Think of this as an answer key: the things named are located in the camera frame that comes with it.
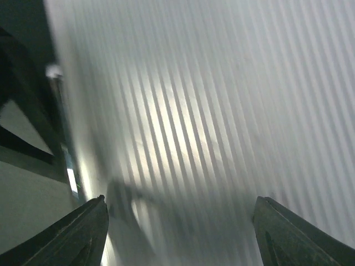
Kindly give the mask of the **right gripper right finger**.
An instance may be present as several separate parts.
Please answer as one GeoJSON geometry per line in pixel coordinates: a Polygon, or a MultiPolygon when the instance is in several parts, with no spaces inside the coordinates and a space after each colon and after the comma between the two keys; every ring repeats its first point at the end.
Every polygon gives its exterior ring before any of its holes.
{"type": "Polygon", "coordinates": [[[270,197],[259,196],[252,216],[263,265],[354,265],[354,249],[270,197]]]}

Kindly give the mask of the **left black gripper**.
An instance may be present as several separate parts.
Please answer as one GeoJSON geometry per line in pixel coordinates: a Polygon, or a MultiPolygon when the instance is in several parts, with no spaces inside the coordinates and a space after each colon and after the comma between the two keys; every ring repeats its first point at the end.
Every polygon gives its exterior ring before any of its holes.
{"type": "Polygon", "coordinates": [[[26,47],[1,29],[1,106],[14,101],[50,150],[45,152],[2,127],[1,161],[67,183],[61,128],[45,106],[44,89],[26,47]]]}

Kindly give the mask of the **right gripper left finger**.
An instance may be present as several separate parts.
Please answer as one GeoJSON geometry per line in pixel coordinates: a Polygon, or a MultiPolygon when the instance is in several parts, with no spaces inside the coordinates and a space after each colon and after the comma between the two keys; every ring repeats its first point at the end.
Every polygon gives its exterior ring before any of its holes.
{"type": "Polygon", "coordinates": [[[1,265],[100,265],[108,225],[107,204],[100,195],[1,254],[1,265]]]}

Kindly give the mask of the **aluminium poker case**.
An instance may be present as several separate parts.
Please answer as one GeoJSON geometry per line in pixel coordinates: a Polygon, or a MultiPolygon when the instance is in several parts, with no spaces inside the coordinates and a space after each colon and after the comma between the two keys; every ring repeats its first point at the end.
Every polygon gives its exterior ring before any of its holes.
{"type": "Polygon", "coordinates": [[[257,197],[354,246],[353,1],[45,1],[102,265],[261,265],[257,197]]]}

